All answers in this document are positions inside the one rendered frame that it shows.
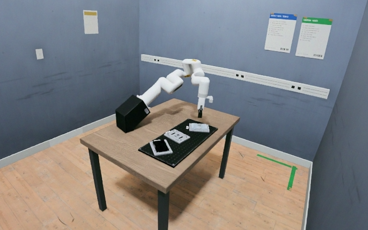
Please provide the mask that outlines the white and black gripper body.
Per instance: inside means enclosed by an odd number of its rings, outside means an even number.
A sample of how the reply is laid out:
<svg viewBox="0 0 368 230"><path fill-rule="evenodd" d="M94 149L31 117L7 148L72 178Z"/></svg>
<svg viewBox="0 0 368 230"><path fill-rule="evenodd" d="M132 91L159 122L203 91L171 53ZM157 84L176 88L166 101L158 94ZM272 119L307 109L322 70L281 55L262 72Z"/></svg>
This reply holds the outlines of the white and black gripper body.
<svg viewBox="0 0 368 230"><path fill-rule="evenodd" d="M199 96L198 96L198 97L199 97ZM206 100L206 98L201 98L201 97L199 97L199 99L198 99L198 106L197 106L197 109L198 109L198 110L201 108L201 105L202 105L202 108L203 108L203 110L204 110L205 100Z"/></svg>

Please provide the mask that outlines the black dotted mat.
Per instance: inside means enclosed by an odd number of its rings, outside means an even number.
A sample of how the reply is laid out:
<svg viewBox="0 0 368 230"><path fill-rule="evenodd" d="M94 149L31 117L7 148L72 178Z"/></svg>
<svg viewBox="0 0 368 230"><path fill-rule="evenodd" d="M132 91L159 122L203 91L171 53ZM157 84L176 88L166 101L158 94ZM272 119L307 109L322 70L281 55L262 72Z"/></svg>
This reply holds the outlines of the black dotted mat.
<svg viewBox="0 0 368 230"><path fill-rule="evenodd" d="M183 134L190 136L190 139L180 144L164 136L165 133L154 139L154 140L166 140L173 153L155 156L150 146L150 143L147 143L146 145L142 146L141 148L138 149L138 151L168 166L171 166L173 168L176 167L181 161L183 161L189 154L191 154L196 148L198 148L204 141L206 141L212 134L214 134L218 130L217 127L208 125L209 133L189 131L189 129L186 129L186 126L189 126L189 124L191 123L203 124L201 122L188 118L187 120L183 121L182 123L178 124L177 126L169 130L169 131L177 130Z"/></svg>

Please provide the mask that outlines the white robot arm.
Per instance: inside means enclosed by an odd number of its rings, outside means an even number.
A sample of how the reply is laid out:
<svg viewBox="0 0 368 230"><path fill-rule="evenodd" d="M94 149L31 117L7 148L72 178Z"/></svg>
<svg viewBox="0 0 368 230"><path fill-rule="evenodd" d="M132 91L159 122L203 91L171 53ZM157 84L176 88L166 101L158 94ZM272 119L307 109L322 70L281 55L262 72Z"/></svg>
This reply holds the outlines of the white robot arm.
<svg viewBox="0 0 368 230"><path fill-rule="evenodd" d="M166 78L159 78L148 91L142 96L137 95L137 97L143 99L148 107L148 105L160 95L161 89L168 94L172 94L182 87L184 81L181 78L191 77L192 85L199 86L198 96L201 98L208 98L209 102L212 103L213 97L208 96L209 78L204 77L205 74L202 70L201 62L196 59L185 59L182 61L182 65L184 71L177 69Z"/></svg>

